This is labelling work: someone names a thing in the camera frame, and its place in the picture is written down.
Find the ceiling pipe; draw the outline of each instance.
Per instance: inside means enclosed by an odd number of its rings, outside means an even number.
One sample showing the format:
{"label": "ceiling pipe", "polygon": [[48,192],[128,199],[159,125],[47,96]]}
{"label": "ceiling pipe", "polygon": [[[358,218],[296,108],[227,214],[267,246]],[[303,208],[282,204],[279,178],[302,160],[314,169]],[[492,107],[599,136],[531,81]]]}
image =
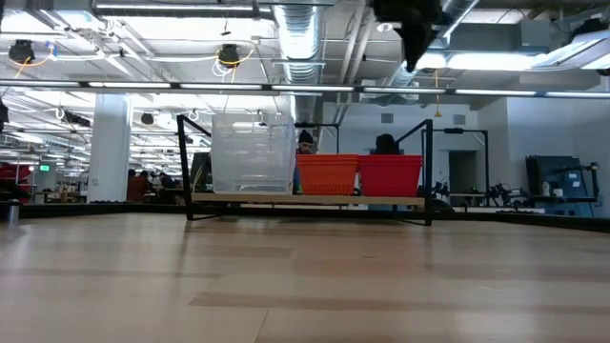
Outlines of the ceiling pipe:
{"label": "ceiling pipe", "polygon": [[358,73],[358,70],[360,69],[360,63],[362,62],[362,58],[364,57],[364,52],[366,51],[366,46],[368,44],[369,37],[371,36],[371,31],[373,30],[373,26],[375,25],[375,23],[375,14],[371,10],[368,15],[366,28],[362,33],[362,39],[360,39],[360,45],[358,45],[358,50],[356,51],[356,56],[354,57],[354,64],[352,65],[352,68],[350,69],[350,74],[347,78],[348,85],[352,85],[356,80],[356,75]]}
{"label": "ceiling pipe", "polygon": [[439,38],[448,39],[461,22],[466,19],[480,0],[446,0],[442,6],[443,13],[449,15],[452,21],[449,25],[442,27],[438,31]]}
{"label": "ceiling pipe", "polygon": [[358,38],[358,33],[360,32],[360,23],[362,23],[362,17],[365,8],[365,1],[360,0],[358,6],[356,7],[356,12],[354,14],[354,24],[352,25],[352,32],[350,32],[350,37],[347,42],[347,49],[345,50],[345,55],[343,56],[343,63],[341,64],[341,71],[339,73],[338,82],[340,84],[345,81],[347,70],[350,67],[350,61],[352,60],[352,54],[354,53],[354,47],[356,46],[356,40]]}
{"label": "ceiling pipe", "polygon": [[[273,6],[279,26],[279,46],[284,58],[291,60],[317,60],[321,54],[321,8],[305,5]],[[289,84],[318,84],[320,65],[284,64],[284,74]],[[296,122],[312,122],[317,98],[291,96],[291,114]]]}

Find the wall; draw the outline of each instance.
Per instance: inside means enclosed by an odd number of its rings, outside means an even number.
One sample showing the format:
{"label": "wall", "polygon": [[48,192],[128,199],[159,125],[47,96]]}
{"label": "wall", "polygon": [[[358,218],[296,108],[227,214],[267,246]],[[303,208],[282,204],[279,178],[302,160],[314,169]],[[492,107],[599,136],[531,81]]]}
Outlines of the wall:
{"label": "wall", "polygon": [[[602,78],[603,84],[590,91],[608,91],[609,82],[610,78]],[[575,150],[580,163],[600,163],[598,180],[602,201],[601,206],[594,208],[595,214],[598,217],[610,217],[610,101],[579,101],[575,104],[572,119]]]}
{"label": "wall", "polygon": [[527,190],[525,157],[577,155],[573,113],[578,100],[508,99],[511,186]]}
{"label": "wall", "polygon": [[[489,132],[489,182],[491,185],[509,182],[509,133],[507,99],[499,99],[478,112],[478,128]],[[478,165],[484,168],[483,155]],[[484,185],[484,171],[479,173],[479,186]]]}
{"label": "wall", "polygon": [[[606,87],[610,90],[610,85],[600,85],[589,91],[606,91]],[[575,155],[582,165],[600,163],[600,194],[610,196],[609,101],[499,99],[479,111],[478,123],[490,131],[492,184],[500,181],[527,190],[526,156]],[[592,194],[588,173],[585,179]],[[610,217],[607,201],[594,210],[596,216]]]}
{"label": "wall", "polygon": [[[453,128],[454,114],[465,114],[466,125],[464,129],[478,127],[478,115],[470,111],[466,105],[442,105],[442,117],[435,117],[436,106],[423,109],[420,106],[389,106],[382,108],[370,104],[353,104],[347,111],[340,129],[340,148],[342,153],[368,154],[369,149],[375,148],[376,137],[383,133],[390,133],[398,139],[404,133],[421,123],[424,119],[434,119],[435,129]],[[336,107],[333,103],[324,104],[324,120],[332,122]],[[393,113],[393,124],[381,124],[382,113]],[[421,134],[414,133],[405,139],[400,148],[405,154],[421,154]],[[470,134],[448,135],[435,133],[434,140],[435,160],[433,161],[433,181],[447,181],[449,178],[448,151],[479,151],[482,145]],[[336,139],[334,130],[324,130],[318,143],[320,153],[335,153]]]}
{"label": "wall", "polygon": [[479,111],[490,135],[492,185],[528,189],[525,157],[575,155],[574,100],[502,98]]}

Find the shelf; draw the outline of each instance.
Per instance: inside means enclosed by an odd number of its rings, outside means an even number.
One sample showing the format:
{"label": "shelf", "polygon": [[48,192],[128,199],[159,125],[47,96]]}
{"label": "shelf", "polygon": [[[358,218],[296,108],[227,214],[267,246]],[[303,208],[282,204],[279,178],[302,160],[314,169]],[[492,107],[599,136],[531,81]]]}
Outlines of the shelf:
{"label": "shelf", "polygon": [[413,197],[371,197],[340,195],[279,195],[279,194],[213,194],[194,193],[193,201],[269,203],[269,204],[309,204],[309,205],[397,205],[424,206],[424,198]]}

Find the ceiling light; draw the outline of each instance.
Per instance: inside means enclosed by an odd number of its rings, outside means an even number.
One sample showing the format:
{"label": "ceiling light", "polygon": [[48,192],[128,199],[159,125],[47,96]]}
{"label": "ceiling light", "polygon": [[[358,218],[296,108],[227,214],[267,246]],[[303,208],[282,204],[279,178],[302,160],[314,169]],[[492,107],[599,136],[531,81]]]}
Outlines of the ceiling light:
{"label": "ceiling light", "polygon": [[563,48],[551,51],[547,54],[542,54],[536,57],[532,68],[536,67],[556,67],[568,59],[588,50],[598,44],[601,39],[594,39],[588,42],[575,42]]}
{"label": "ceiling light", "polygon": [[[407,66],[407,61],[402,63],[402,68]],[[447,67],[447,59],[442,53],[427,52],[417,62],[418,69],[443,69]]]}
{"label": "ceiling light", "polygon": [[424,89],[424,88],[382,88],[382,87],[365,87],[364,92],[373,93],[396,93],[396,94],[444,94],[447,90],[441,89]]}
{"label": "ceiling light", "polygon": [[0,86],[10,87],[78,87],[74,81],[0,80]]}
{"label": "ceiling light", "polygon": [[98,4],[97,9],[107,10],[219,10],[219,11],[235,11],[235,10],[252,10],[248,6],[218,6],[218,5],[194,5],[194,4]]}
{"label": "ceiling light", "polygon": [[35,144],[43,144],[45,142],[42,138],[29,134],[29,133],[15,132],[12,135],[14,135],[15,138],[17,138],[18,140],[21,140],[24,142],[35,143]]}
{"label": "ceiling light", "polygon": [[456,90],[459,95],[534,96],[535,91]]}
{"label": "ceiling light", "polygon": [[90,82],[91,87],[108,88],[170,88],[172,85],[166,82]]}
{"label": "ceiling light", "polygon": [[28,32],[2,32],[0,39],[2,40],[16,40],[26,39],[38,42],[48,42],[55,39],[64,39],[67,36],[63,33],[28,33]]}
{"label": "ceiling light", "polygon": [[230,85],[230,84],[180,84],[185,90],[216,90],[216,91],[260,91],[260,85]]}
{"label": "ceiling light", "polygon": [[389,23],[381,23],[377,26],[377,30],[379,32],[388,32],[394,29],[394,26],[392,26],[392,24]]}
{"label": "ceiling light", "polygon": [[572,99],[610,99],[610,92],[592,91],[548,91],[547,97],[572,98]]}
{"label": "ceiling light", "polygon": [[467,71],[525,71],[536,57],[518,53],[459,53],[447,63],[450,69]]}
{"label": "ceiling light", "polygon": [[607,70],[610,68],[610,53],[582,67],[584,70]]}
{"label": "ceiling light", "polygon": [[274,91],[354,91],[354,87],[347,86],[298,86],[298,85],[281,85],[272,86]]}

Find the ventilation duct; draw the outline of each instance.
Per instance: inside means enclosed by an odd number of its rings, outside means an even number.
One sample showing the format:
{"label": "ventilation duct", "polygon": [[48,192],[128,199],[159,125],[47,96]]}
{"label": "ventilation duct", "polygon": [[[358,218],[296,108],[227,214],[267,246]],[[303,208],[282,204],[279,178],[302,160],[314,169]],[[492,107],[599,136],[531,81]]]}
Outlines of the ventilation duct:
{"label": "ventilation duct", "polygon": [[[320,57],[321,7],[305,5],[278,5],[273,7],[279,25],[279,46],[283,57],[298,62]],[[314,85],[320,81],[321,66],[306,63],[284,64],[289,84]],[[291,97],[291,112],[295,121],[311,123],[314,119],[317,97],[295,95]]]}
{"label": "ventilation duct", "polygon": [[[438,31],[438,39],[443,42],[446,42],[447,45],[444,47],[449,48],[449,41],[451,37],[451,33],[461,24],[461,22],[466,18],[466,15],[473,10],[479,0],[446,0],[442,11],[443,13],[451,18],[451,21],[447,26],[441,27]],[[416,77],[417,72],[407,72],[405,70],[405,63],[398,65],[396,71],[390,78],[388,82],[389,87],[394,88],[405,88],[408,87],[413,79]],[[404,105],[408,102],[407,99],[399,95],[385,95],[381,97],[382,99],[371,99],[370,103],[377,103],[380,106],[388,106],[388,105]]]}

